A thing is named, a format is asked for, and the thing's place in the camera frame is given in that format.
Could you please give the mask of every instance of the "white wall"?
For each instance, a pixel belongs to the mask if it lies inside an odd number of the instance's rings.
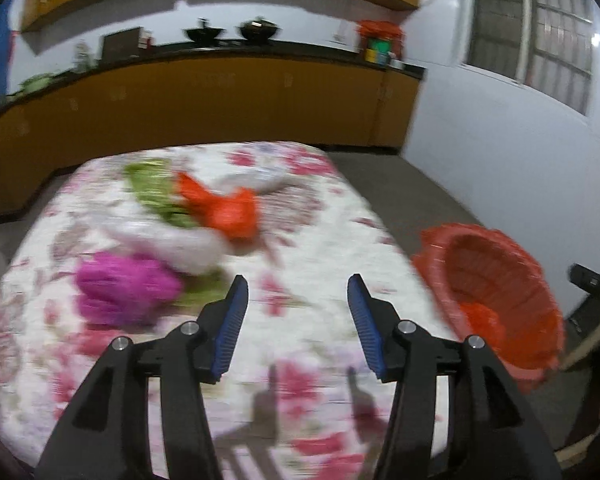
[[[403,23],[408,59],[428,68],[403,157],[536,257],[568,314],[583,297],[568,267],[600,272],[600,46],[584,117],[457,63],[466,3],[433,0]]]
[[[20,29],[24,0],[14,0],[11,28]],[[42,72],[71,67],[74,45],[84,40],[99,55],[100,37],[132,27],[152,31],[156,44],[187,41],[183,28],[207,18],[212,27],[226,29],[221,38],[239,38],[235,27],[264,16],[281,27],[277,40],[314,43],[352,50],[357,20],[390,20],[392,12],[361,0],[106,0],[72,13],[41,32],[16,37],[8,91]],[[345,44],[334,42],[334,35]]]

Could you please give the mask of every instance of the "red container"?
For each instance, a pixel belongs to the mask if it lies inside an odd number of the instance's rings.
[[[507,235],[477,225],[446,224],[421,236],[412,261],[456,335],[493,338],[472,328],[461,305],[487,307],[504,328],[498,357],[522,392],[539,386],[558,368],[564,327],[538,262]]]

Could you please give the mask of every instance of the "black pot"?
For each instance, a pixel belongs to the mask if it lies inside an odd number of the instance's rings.
[[[268,22],[263,18],[244,22],[237,29],[248,43],[253,44],[266,44],[279,31],[275,23]]]
[[[184,33],[193,41],[196,46],[214,46],[216,38],[224,32],[224,28],[189,28]]]

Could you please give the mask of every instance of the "gray floor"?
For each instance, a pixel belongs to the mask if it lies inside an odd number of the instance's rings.
[[[351,185],[370,202],[407,254],[418,252],[420,231],[427,227],[444,222],[476,222],[443,189],[399,156],[331,152],[330,157]],[[7,259],[14,255],[46,202],[66,179],[67,176],[62,176],[52,180],[23,218],[0,224],[0,247]],[[577,338],[569,331],[568,347],[575,345]],[[558,373],[528,396],[555,449],[564,445],[589,378],[590,370],[586,366]]]

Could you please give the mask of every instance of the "purple cloth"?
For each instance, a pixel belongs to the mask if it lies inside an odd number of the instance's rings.
[[[81,316],[108,326],[147,322],[155,307],[182,292],[180,280],[160,261],[108,251],[83,261],[75,281],[82,291],[77,301]]]

